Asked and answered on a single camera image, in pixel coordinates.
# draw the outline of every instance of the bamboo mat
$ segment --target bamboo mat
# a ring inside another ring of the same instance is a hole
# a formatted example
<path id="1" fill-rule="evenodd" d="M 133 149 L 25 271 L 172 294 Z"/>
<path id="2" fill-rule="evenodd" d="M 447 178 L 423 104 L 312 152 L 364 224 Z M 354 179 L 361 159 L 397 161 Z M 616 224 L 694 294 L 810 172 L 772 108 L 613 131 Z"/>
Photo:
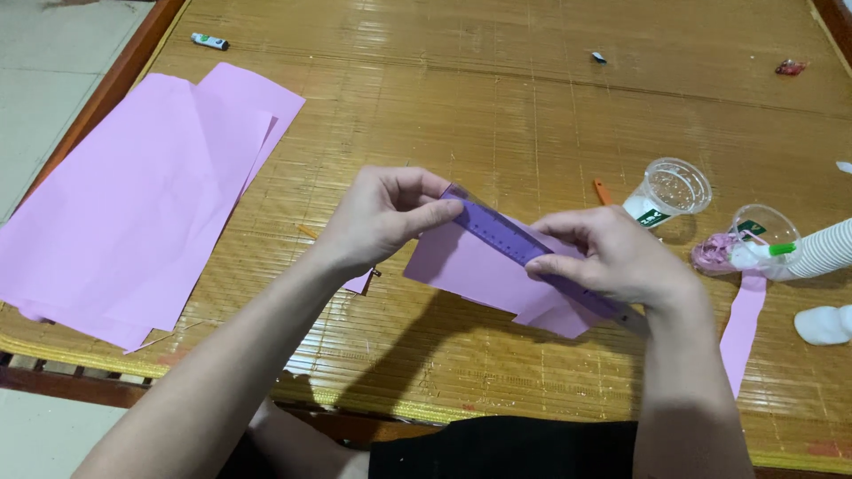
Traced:
<path id="1" fill-rule="evenodd" d="M 192 32 L 232 47 L 193 45 Z M 776 76 L 788 57 L 810 66 Z M 308 102 L 178 327 L 208 322 L 122 356 L 6 305 L 0 349 L 161 376 L 310 246 L 296 225 L 320 231 L 363 164 L 423 166 L 532 222 L 596 206 L 593 178 L 620 202 L 650 161 L 685 159 L 714 198 L 658 228 L 684 258 L 745 204 L 773 206 L 803 234 L 852 216 L 852 176 L 834 165 L 852 158 L 852 80 L 798 0 L 193 0 L 151 71 L 198 82 L 219 61 Z M 615 326 L 558 338 L 406 280 L 413 246 L 379 265 L 368 296 L 332 299 L 276 399 L 435 422 L 636 418 L 640 341 Z M 770 285 L 738 400 L 756 464 L 852 471 L 852 348 L 808 346 L 792 324 L 797 311 L 850 303 L 849 281 Z M 739 279 L 704 282 L 721 333 Z"/>

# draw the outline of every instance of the hand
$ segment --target hand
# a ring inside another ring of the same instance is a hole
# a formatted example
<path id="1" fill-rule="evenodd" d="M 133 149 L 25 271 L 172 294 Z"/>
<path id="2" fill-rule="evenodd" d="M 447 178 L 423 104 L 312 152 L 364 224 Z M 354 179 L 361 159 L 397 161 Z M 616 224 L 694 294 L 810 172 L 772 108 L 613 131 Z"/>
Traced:
<path id="1" fill-rule="evenodd" d="M 408 240 L 461 214 L 461 201 L 439 199 L 448 186 L 449 181 L 423 168 L 365 166 L 315 249 L 347 276 L 359 276 Z"/>
<path id="2" fill-rule="evenodd" d="M 560 274 L 608 297 L 651 308 L 703 291 L 689 267 L 621 206 L 563 211 L 532 227 L 576 245 L 586 259 L 544 255 L 527 264 L 530 273 Z"/>

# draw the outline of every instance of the clear plastic cup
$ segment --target clear plastic cup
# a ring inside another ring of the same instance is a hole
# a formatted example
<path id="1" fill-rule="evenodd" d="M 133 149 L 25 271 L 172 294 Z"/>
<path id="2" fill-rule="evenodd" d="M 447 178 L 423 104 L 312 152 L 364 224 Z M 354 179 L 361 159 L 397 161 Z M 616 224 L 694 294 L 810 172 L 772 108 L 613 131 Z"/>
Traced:
<path id="1" fill-rule="evenodd" d="M 771 256 L 767 246 L 793 243 L 793 252 Z M 692 250 L 693 266 L 709 276 L 755 269 L 773 277 L 802 258 L 802 237 L 793 223 L 766 205 L 745 205 L 725 231 Z"/>
<path id="2" fill-rule="evenodd" d="M 645 228 L 701 212 L 713 197 L 704 173 L 677 158 L 655 159 L 623 207 Z"/>

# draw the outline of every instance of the stack of pink paper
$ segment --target stack of pink paper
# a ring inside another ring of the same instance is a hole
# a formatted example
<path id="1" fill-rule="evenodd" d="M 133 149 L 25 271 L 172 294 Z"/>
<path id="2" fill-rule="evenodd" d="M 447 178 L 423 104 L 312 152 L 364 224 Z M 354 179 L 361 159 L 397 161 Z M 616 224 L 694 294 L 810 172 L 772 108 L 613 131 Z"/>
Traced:
<path id="1" fill-rule="evenodd" d="M 557 254 L 583 257 L 575 246 L 509 219 Z M 566 338 L 576 338 L 603 320 L 553 286 L 531 278 L 521 265 L 455 222 L 420 236 L 403 275 L 474 303 L 515 313 L 516 323 Z"/>
<path id="2" fill-rule="evenodd" d="M 304 102 L 226 63 L 148 75 L 0 229 L 0 299 L 127 350 L 171 331 Z"/>

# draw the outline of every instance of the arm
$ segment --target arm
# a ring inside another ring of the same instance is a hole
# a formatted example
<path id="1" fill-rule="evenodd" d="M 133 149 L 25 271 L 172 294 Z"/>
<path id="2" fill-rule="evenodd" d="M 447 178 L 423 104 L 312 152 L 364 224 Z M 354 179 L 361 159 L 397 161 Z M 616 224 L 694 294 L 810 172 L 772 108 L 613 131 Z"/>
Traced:
<path id="1" fill-rule="evenodd" d="M 158 381 L 73 477 L 216 476 L 335 291 L 461 212 L 436 200 L 448 185 L 418 168 L 364 168 L 316 244 Z"/>
<path id="2" fill-rule="evenodd" d="M 528 271 L 645 306 L 651 335 L 634 477 L 754 477 L 710 299 L 692 271 L 621 207 L 556 213 L 533 227 L 578 245 L 587 258 L 547 255 Z"/>

